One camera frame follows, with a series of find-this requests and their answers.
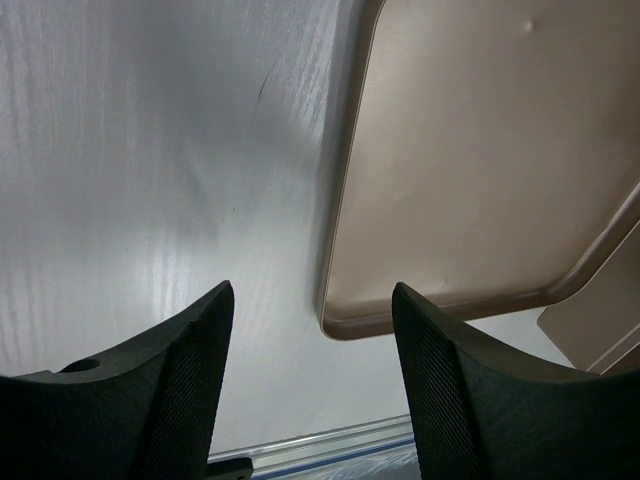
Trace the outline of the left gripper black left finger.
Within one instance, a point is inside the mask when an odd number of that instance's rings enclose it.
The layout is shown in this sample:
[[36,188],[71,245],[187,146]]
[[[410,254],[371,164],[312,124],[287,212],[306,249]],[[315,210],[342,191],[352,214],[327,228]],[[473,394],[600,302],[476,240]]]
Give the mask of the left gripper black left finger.
[[58,372],[2,377],[2,478],[205,478],[233,315],[223,281]]

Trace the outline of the tan square tin lid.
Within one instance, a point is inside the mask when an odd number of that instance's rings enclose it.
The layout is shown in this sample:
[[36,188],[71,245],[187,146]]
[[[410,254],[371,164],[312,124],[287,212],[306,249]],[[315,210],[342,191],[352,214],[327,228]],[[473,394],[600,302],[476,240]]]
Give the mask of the tan square tin lid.
[[403,282],[461,320],[561,302],[639,221],[635,1],[367,1],[318,292],[392,331]]

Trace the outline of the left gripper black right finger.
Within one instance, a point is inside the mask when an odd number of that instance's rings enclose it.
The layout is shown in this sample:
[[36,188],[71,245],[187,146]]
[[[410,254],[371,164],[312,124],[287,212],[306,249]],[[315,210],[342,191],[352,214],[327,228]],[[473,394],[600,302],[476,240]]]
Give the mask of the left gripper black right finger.
[[635,479],[639,374],[594,375],[451,318],[406,284],[392,320],[425,479]]

